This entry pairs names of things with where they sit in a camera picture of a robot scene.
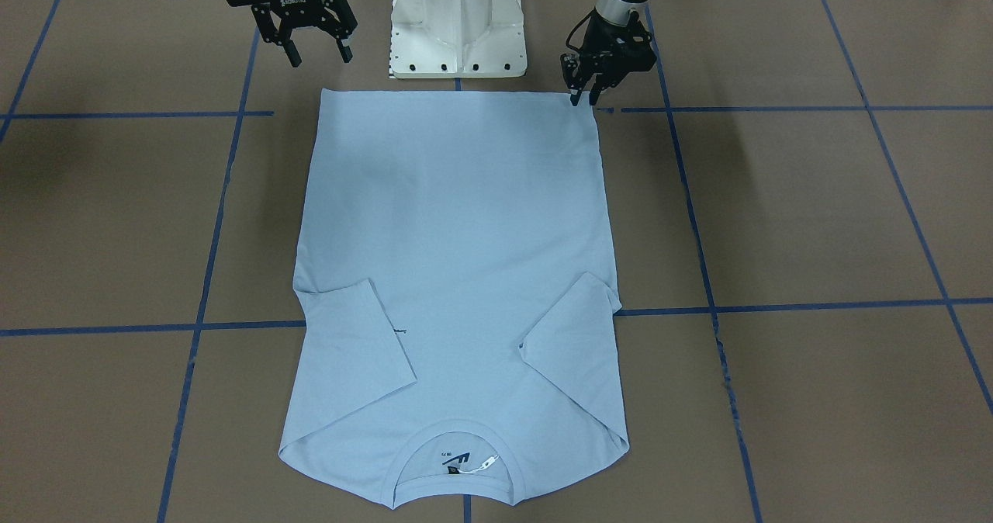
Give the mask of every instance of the black cable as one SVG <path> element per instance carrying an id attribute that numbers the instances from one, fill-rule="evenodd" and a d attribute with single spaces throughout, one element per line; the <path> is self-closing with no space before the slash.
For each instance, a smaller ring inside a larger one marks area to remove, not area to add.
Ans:
<path id="1" fill-rule="evenodd" d="M 576 34 L 576 31 L 579 30 L 579 27 L 581 27 L 583 25 L 583 23 L 585 23 L 586 21 L 590 20 L 590 17 L 592 17 L 592 16 L 593 16 L 593 11 L 589 11 L 589 13 L 586 14 L 585 17 L 583 17 L 583 20 L 579 21 L 578 24 L 576 24 L 574 27 L 572 27 L 572 31 L 569 33 L 568 36 L 565 37 L 565 47 L 566 48 L 568 48 L 570 50 L 573 50 L 573 52 L 577 52 L 577 53 L 579 52 L 579 48 L 573 46 L 570 43 L 570 41 L 572 41 L 572 36 L 574 34 Z"/>

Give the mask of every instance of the gray robot arm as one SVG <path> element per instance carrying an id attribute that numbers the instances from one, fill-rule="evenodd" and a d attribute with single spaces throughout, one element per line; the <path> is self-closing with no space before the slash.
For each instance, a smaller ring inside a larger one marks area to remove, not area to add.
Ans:
<path id="1" fill-rule="evenodd" d="M 652 33 L 642 25 L 642 8 L 648 0 L 597 0 L 596 7 L 580 21 L 566 40 L 574 53 L 560 57 L 562 75 L 578 105 L 591 78 L 590 105 L 596 105 L 600 93 L 617 87 L 632 71 L 649 71 L 656 64 L 652 50 Z M 571 44 L 572 36 L 583 25 L 586 32 L 581 46 Z"/>

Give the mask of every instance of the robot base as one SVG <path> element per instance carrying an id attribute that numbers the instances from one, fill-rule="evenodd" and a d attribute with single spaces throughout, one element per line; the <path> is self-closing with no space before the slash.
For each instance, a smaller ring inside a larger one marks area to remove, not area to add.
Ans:
<path id="1" fill-rule="evenodd" d="M 390 77 L 520 77 L 521 0 L 393 0 Z"/>

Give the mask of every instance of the white mounting plate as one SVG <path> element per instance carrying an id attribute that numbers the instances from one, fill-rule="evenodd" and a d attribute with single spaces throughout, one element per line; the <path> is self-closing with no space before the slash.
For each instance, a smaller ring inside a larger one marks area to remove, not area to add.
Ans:
<path id="1" fill-rule="evenodd" d="M 521 0 L 517 0 L 517 5 L 521 5 Z M 460 68 L 456 67 L 458 48 L 433 37 L 425 28 L 394 24 L 389 45 L 390 78 L 520 77 L 528 70 L 522 25 L 490 27 L 469 46 L 464 66 Z"/>

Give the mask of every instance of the light blue t-shirt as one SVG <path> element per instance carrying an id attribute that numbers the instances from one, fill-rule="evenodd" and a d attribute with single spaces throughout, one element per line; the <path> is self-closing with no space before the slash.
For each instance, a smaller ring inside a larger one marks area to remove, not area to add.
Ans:
<path id="1" fill-rule="evenodd" d="M 322 94 L 280 459 L 390 508 L 514 505 L 628 450 L 589 106 L 534 92 Z"/>

